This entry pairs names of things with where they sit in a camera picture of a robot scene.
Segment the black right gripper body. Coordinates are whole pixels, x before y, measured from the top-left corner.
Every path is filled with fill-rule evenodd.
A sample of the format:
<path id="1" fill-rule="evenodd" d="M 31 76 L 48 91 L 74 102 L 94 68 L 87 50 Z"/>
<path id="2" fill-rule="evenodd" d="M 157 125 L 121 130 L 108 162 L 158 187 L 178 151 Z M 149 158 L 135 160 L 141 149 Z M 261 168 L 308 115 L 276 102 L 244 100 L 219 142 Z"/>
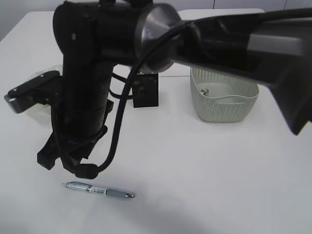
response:
<path id="1" fill-rule="evenodd" d="M 105 121 L 113 103 L 108 91 L 114 64 L 63 64 L 60 90 L 51 105 L 53 131 L 37 154 L 37 162 L 51 170 L 59 158 L 78 178 L 94 179 L 98 166 L 82 163 L 106 134 Z"/>

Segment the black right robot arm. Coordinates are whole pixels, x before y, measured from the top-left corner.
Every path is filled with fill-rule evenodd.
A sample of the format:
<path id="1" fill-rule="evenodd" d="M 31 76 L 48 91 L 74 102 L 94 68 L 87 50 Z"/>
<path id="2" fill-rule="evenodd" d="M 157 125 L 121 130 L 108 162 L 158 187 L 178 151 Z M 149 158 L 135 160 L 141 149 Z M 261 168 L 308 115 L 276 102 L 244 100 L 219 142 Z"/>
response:
<path id="1" fill-rule="evenodd" d="M 94 179 L 113 161 L 126 101 L 140 69 L 173 63 L 208 68 L 263 84 L 297 135 L 312 119 L 312 11 L 309 8 L 182 20 L 151 0 L 65 1 L 53 15 L 63 55 L 59 89 L 49 101 L 52 134 L 37 162 L 60 159 L 78 178 Z M 128 65 L 110 150 L 101 165 L 83 164 L 106 133 L 113 68 Z"/>

